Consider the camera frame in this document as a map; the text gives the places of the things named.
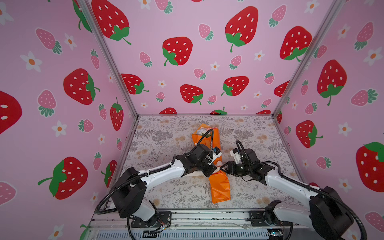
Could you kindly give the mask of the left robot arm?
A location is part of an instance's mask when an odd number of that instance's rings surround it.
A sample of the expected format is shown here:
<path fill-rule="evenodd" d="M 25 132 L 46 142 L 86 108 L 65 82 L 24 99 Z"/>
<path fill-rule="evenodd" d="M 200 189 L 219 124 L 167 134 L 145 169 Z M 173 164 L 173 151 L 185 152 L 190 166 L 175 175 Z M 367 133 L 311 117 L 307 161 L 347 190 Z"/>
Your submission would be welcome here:
<path fill-rule="evenodd" d="M 98 203 L 94 214 L 117 212 L 122 219 L 132 216 L 148 222 L 158 216 L 158 210 L 153 203 L 145 200 L 147 191 L 194 172 L 201 172 L 208 178 L 217 170 L 214 161 L 221 155 L 218 147 L 210 149 L 199 144 L 190 152 L 174 155 L 169 163 L 159 167 L 145 171 L 129 168 Z"/>

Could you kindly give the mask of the orange wrapping paper sheet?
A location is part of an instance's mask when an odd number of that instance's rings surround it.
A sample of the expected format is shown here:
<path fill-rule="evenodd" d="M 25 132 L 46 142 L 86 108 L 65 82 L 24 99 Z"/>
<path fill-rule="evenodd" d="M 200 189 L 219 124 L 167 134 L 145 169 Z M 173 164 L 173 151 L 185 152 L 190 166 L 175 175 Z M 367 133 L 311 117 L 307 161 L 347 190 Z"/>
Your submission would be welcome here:
<path fill-rule="evenodd" d="M 206 131 L 213 129 L 213 147 L 217 147 L 220 150 L 221 141 L 220 141 L 220 132 L 218 128 L 211 128 L 206 124 L 201 124 L 198 129 L 192 134 L 193 142 L 196 145 L 200 141 Z M 220 167 L 223 165 L 222 157 L 218 157 L 214 160 L 213 164 L 217 167 L 214 173 L 209 177 L 211 185 L 211 197 L 213 204 L 226 202 L 231 200 L 231 188 L 230 181 L 223 171 L 220 170 Z"/>

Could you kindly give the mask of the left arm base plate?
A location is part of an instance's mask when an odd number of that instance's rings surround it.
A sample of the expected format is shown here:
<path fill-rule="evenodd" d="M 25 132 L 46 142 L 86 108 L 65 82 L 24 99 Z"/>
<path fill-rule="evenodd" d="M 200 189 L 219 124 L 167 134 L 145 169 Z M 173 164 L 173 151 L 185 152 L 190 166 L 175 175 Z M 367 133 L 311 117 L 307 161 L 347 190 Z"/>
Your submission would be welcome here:
<path fill-rule="evenodd" d="M 131 219 L 130 227 L 132 228 L 160 228 L 162 226 L 169 227 L 172 221 L 172 212 L 160 211 L 155 213 L 149 220 L 144 221 L 139 217 Z"/>

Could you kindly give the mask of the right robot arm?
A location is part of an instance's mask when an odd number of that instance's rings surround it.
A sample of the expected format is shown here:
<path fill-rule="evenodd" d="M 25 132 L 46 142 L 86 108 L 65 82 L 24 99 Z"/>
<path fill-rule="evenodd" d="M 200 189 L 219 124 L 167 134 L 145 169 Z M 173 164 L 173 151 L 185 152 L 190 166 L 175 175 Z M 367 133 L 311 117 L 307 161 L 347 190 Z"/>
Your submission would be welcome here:
<path fill-rule="evenodd" d="M 362 220 L 330 187 L 319 188 L 289 178 L 278 163 L 260 162 L 251 149 L 231 152 L 233 161 L 223 164 L 221 171 L 235 177 L 250 177 L 252 181 L 280 190 L 295 198 L 302 206 L 291 206 L 276 200 L 264 209 L 263 220 L 270 226 L 290 222 L 313 229 L 325 240 L 340 240 L 344 233 L 357 224 L 360 238 L 368 234 Z"/>

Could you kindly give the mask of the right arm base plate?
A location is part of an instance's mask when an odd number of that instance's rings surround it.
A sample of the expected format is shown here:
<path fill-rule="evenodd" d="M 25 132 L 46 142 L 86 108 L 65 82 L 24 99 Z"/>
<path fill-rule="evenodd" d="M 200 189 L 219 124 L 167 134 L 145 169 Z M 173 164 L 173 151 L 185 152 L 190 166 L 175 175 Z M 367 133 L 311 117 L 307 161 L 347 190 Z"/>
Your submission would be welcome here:
<path fill-rule="evenodd" d="M 276 217 L 268 217 L 264 210 L 249 211 L 247 219 L 252 227 L 289 227 L 290 222 L 281 222 Z"/>

